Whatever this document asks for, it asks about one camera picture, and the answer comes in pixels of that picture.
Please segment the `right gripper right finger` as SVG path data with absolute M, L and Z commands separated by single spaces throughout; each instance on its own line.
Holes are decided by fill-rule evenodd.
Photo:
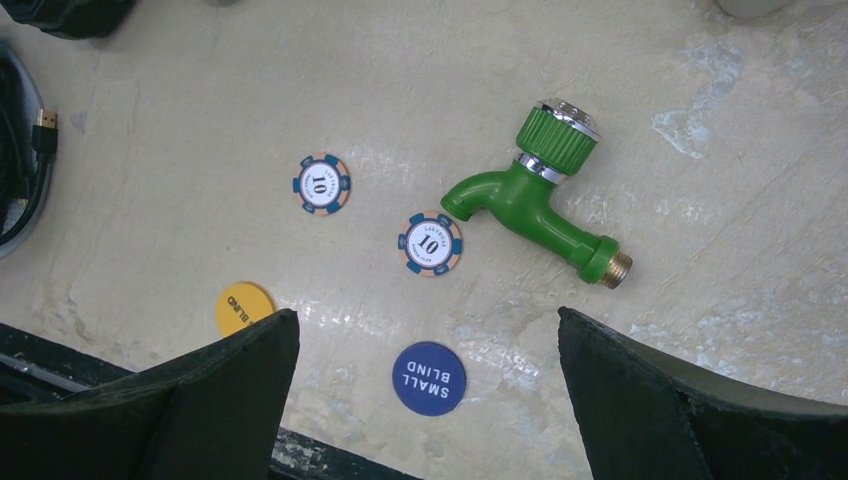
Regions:
M 843 479 L 847 410 L 716 374 L 568 307 L 560 364 L 597 479 Z

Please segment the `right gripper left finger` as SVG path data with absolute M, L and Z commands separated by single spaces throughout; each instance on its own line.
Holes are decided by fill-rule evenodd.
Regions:
M 1 409 L 5 479 L 263 479 L 299 354 L 289 309 L 156 367 Z

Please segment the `yellow big blind button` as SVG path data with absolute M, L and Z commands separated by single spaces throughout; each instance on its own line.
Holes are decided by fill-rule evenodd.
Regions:
M 220 334 L 228 337 L 275 311 L 275 302 L 264 288 L 242 281 L 228 286 L 218 296 L 214 317 Z

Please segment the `blue small blind button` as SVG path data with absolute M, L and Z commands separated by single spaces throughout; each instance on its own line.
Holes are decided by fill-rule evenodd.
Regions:
M 467 388 L 466 369 L 447 346 L 422 341 L 406 347 L 394 362 L 391 380 L 399 401 L 416 414 L 438 417 L 455 410 Z

